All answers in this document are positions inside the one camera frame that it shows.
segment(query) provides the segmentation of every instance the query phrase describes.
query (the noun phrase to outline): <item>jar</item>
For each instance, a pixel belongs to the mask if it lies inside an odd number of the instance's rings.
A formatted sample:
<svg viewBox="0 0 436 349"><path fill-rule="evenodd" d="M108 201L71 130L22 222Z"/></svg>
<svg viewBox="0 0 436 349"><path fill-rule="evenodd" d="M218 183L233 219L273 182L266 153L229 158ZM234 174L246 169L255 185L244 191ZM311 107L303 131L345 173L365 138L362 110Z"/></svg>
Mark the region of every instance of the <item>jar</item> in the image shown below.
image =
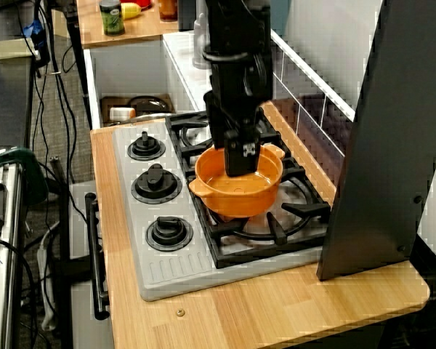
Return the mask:
<svg viewBox="0 0 436 349"><path fill-rule="evenodd" d="M119 0L102 0L99 5L105 35L117 36L124 34L121 2Z"/></svg>
<svg viewBox="0 0 436 349"><path fill-rule="evenodd" d="M177 0L158 0L158 11L164 22L177 20Z"/></svg>

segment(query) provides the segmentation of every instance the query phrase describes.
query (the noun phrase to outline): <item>orange bowl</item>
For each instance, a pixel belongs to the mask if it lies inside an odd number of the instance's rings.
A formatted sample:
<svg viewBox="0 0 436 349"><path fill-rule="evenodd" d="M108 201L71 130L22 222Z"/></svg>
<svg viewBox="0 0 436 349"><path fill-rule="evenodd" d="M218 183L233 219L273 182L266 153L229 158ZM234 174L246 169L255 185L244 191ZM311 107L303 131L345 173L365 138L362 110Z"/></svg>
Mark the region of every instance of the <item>orange bowl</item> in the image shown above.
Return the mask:
<svg viewBox="0 0 436 349"><path fill-rule="evenodd" d="M195 163L196 179L189 189L211 211L227 217L252 217L270 208L276 200L283 175L284 152L274 145L263 145L257 171L228 177L225 150L210 148Z"/></svg>

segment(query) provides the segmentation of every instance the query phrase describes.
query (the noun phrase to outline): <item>dark tile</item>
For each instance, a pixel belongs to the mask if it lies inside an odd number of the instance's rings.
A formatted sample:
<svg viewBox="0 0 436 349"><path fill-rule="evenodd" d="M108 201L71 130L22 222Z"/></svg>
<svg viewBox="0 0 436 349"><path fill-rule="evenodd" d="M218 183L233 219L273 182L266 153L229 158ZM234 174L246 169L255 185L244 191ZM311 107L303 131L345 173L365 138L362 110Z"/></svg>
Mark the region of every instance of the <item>dark tile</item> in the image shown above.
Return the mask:
<svg viewBox="0 0 436 349"><path fill-rule="evenodd" d="M273 75L273 99L274 100L283 100L293 97L288 92L288 90L283 86L283 84Z"/></svg>
<svg viewBox="0 0 436 349"><path fill-rule="evenodd" d="M281 79L284 52L274 41L271 41L271 56L273 61L273 72L279 79Z"/></svg>
<svg viewBox="0 0 436 349"><path fill-rule="evenodd" d="M273 100L273 105L278 109L287 121L288 125L294 130L297 130L297 119L299 118L299 104L294 98L287 98L282 100Z"/></svg>
<svg viewBox="0 0 436 349"><path fill-rule="evenodd" d="M321 124L323 130L345 154L352 131L352 122L342 113L329 98L326 98L325 110Z"/></svg>
<svg viewBox="0 0 436 349"><path fill-rule="evenodd" d="M299 113L297 136L320 164L332 183L337 185L344 157L302 108Z"/></svg>
<svg viewBox="0 0 436 349"><path fill-rule="evenodd" d="M318 125L321 125L321 116L323 114L323 104L325 102L325 95L317 93L314 95L301 95L299 102L304 109L313 117Z"/></svg>
<svg viewBox="0 0 436 349"><path fill-rule="evenodd" d="M284 57L282 81L305 110L320 124L325 95L287 56Z"/></svg>

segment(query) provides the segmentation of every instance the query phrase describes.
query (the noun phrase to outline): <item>burner grate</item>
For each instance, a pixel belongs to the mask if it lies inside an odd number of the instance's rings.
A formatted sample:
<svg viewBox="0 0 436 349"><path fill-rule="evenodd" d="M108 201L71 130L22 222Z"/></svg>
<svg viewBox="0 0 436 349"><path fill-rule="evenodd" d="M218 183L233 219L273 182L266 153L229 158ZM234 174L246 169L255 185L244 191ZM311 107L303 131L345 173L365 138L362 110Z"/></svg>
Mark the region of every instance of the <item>burner grate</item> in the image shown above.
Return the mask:
<svg viewBox="0 0 436 349"><path fill-rule="evenodd" d="M174 149L182 165L182 171L185 174L188 184L195 179L195 170L194 167L191 166L191 157L198 156L210 148L212 146L212 140L210 139L197 145L192 145L187 139L186 133L188 129L207 126L208 119L206 112L182 114L166 118L166 128L174 144ZM248 218L234 219L225 222L218 214L211 212L200 198L190 193L193 197L195 210L198 213L201 226L217 268L226 268L231 265L252 262L262 258L274 257L323 245L326 232L308 237L299 236L299 234L296 236L295 234L303 230L303 228L316 217L319 217L321 222L327 222L331 211L330 206L318 195L312 183L305 175L304 168L298 165L292 157L291 151L284 141L282 141L280 133L273 129L270 122L265 118L260 119L258 120L258 127L261 132L262 144L271 143L283 149L285 153L281 183L289 182L298 187L305 197L306 204L288 202L281 206L281 208L289 214L294 214L301 218L294 226L283 229L275 216L271 212L268 212L266 219L269 233L254 234L244 231L249 221ZM268 241L270 243L239 252L224 254L220 247L222 245L222 238L226 236L237 236L238 238L251 241Z"/></svg>

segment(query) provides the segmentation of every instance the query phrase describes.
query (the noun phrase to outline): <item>red object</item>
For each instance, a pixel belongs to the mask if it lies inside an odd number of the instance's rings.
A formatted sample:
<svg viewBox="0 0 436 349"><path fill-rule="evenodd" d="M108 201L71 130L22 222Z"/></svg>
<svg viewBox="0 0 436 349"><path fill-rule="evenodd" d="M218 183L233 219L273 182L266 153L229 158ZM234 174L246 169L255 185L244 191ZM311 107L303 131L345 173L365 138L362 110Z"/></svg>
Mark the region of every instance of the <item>red object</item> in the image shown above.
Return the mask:
<svg viewBox="0 0 436 349"><path fill-rule="evenodd" d="M152 0L137 0L137 4L142 8L148 7L152 4Z"/></svg>
<svg viewBox="0 0 436 349"><path fill-rule="evenodd" d="M149 7L152 4L152 0L121 0L122 3L134 2L141 6L143 9Z"/></svg>

